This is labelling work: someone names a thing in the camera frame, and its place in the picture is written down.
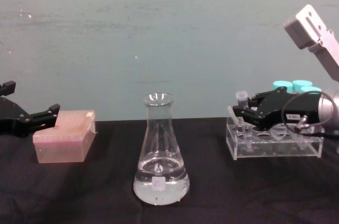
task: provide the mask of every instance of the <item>black tablecloth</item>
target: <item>black tablecloth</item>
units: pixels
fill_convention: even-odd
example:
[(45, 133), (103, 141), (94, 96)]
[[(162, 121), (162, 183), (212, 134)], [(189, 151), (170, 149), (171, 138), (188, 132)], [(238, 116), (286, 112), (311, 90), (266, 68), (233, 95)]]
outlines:
[(38, 164), (31, 138), (0, 136), (0, 223), (339, 223), (339, 154), (234, 161), (226, 119), (173, 120), (190, 178), (178, 203), (136, 198), (145, 121), (98, 122), (84, 163)]

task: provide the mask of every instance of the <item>cable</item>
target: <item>cable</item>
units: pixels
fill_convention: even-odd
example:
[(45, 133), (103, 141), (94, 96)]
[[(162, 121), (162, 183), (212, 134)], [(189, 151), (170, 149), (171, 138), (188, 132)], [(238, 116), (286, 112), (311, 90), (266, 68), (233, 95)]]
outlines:
[(304, 93), (301, 93), (301, 94), (298, 94), (296, 96), (294, 96), (293, 98), (291, 98), (281, 109), (281, 121), (282, 123), (286, 126), (286, 128), (290, 131), (292, 131), (293, 133), (296, 133), (298, 135), (302, 135), (302, 136), (307, 136), (307, 137), (323, 137), (323, 136), (326, 136), (327, 134), (325, 133), (322, 133), (322, 132), (318, 132), (318, 133), (301, 133), (301, 132), (296, 132), (295, 130), (293, 130), (291, 127), (288, 126), (288, 124), (286, 123), (286, 120), (285, 120), (285, 110), (288, 106), (288, 104), (290, 104), (292, 101), (294, 101), (295, 99), (303, 96), (303, 95), (306, 95), (306, 94), (311, 94), (311, 93), (318, 93), (320, 95), (323, 95), (325, 97), (328, 98), (329, 101), (331, 101), (332, 103), (332, 107), (333, 107), (333, 111), (331, 113), (331, 116), (325, 120), (325, 121), (322, 121), (322, 122), (317, 122), (317, 123), (313, 123), (313, 124), (310, 124), (311, 127), (315, 127), (315, 126), (322, 126), (323, 124), (325, 123), (328, 123), (333, 117), (336, 116), (337, 114), (337, 106), (333, 100), (333, 98), (331, 96), (329, 96), (327, 93), (324, 93), (324, 92), (321, 92), (321, 91), (309, 91), (309, 92), (304, 92)]

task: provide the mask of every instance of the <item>glass flask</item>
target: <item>glass flask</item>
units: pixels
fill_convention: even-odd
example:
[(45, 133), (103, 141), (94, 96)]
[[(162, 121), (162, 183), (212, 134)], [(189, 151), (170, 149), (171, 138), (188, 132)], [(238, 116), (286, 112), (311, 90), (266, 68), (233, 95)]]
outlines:
[(142, 144), (133, 189), (142, 201), (166, 205), (180, 201), (190, 187), (179, 146), (172, 128), (173, 97), (152, 93), (144, 98), (147, 129)]

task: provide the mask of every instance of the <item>teal wall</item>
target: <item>teal wall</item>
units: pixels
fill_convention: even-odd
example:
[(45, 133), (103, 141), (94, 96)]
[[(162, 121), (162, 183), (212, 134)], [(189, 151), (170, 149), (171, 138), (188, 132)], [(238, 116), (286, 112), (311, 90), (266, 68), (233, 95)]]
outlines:
[(238, 89), (336, 87), (283, 29), (306, 4), (339, 32), (339, 0), (0, 0), (0, 81), (29, 112), (144, 119), (142, 97), (169, 92), (174, 118), (224, 117)]

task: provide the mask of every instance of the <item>teal cap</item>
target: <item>teal cap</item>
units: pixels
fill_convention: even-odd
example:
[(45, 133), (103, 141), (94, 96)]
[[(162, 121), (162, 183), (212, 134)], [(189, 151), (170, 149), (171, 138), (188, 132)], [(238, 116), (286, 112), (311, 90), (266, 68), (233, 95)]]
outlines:
[(302, 93), (301, 88), (304, 86), (313, 86), (311, 81), (306, 80), (294, 80), (293, 82), (293, 90), (297, 93)]
[(285, 86), (287, 87), (287, 92), (292, 93), (293, 92), (293, 84), (289, 81), (275, 81), (273, 82), (273, 90)]
[(319, 91), (319, 92), (321, 92), (322, 90), (320, 88), (314, 87), (314, 86), (303, 86), (301, 88), (301, 93), (310, 92), (310, 91)]

